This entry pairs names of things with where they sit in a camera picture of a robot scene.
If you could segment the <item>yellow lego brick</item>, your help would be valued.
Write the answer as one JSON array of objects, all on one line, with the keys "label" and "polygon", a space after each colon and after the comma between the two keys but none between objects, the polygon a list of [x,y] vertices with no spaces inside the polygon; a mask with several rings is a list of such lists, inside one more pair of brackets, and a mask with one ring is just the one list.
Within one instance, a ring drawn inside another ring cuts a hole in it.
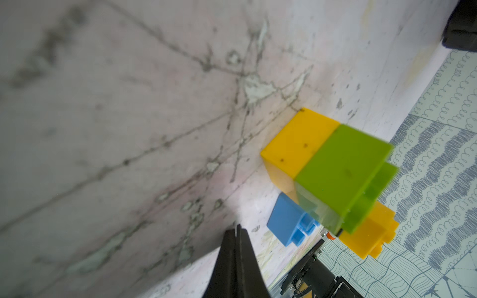
[{"label": "yellow lego brick", "polygon": [[302,108],[260,153],[272,183],[295,203],[294,180],[340,122]]},{"label": "yellow lego brick", "polygon": [[396,212],[376,202],[369,216],[354,233],[346,231],[339,236],[340,241],[361,259],[368,256],[377,258],[385,243],[391,243],[396,237],[399,223],[395,221]]}]

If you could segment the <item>green lego brick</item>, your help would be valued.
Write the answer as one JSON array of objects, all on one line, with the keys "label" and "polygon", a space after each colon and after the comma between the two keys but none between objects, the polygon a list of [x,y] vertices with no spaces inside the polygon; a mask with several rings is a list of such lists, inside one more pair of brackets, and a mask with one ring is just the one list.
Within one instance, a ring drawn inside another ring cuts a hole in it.
[{"label": "green lego brick", "polygon": [[299,205],[329,232],[353,234],[399,171],[393,145],[341,124],[294,180]]}]

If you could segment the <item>blue long lego brick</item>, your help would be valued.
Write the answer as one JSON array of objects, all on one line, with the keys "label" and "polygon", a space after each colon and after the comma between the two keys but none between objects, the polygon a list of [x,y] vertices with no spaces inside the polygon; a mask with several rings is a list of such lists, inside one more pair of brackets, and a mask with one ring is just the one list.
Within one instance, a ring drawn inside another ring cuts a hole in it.
[{"label": "blue long lego brick", "polygon": [[319,223],[284,192],[281,192],[267,227],[285,247],[291,244],[299,247],[319,227]]}]

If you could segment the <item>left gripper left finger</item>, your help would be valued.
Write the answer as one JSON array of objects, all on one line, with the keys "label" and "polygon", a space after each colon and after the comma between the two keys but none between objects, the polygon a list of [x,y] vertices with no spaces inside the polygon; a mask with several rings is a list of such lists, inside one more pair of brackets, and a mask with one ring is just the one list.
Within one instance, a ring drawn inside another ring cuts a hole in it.
[{"label": "left gripper left finger", "polygon": [[236,297],[236,231],[227,230],[204,298]]}]

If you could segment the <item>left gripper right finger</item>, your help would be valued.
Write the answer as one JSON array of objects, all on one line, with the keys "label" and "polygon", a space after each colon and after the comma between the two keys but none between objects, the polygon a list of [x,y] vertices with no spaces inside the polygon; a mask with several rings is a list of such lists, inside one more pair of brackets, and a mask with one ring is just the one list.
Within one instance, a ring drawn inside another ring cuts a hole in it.
[{"label": "left gripper right finger", "polygon": [[238,298],[270,298],[249,234],[241,225],[236,230]]}]

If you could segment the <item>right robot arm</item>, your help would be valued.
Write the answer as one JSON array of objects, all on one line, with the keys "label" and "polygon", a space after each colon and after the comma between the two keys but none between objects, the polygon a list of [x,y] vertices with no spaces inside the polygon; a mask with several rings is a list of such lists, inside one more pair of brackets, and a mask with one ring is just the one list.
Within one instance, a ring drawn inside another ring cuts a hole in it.
[{"label": "right robot arm", "polygon": [[320,260],[325,240],[318,241],[274,288],[274,298],[360,298],[343,277],[336,276]]}]

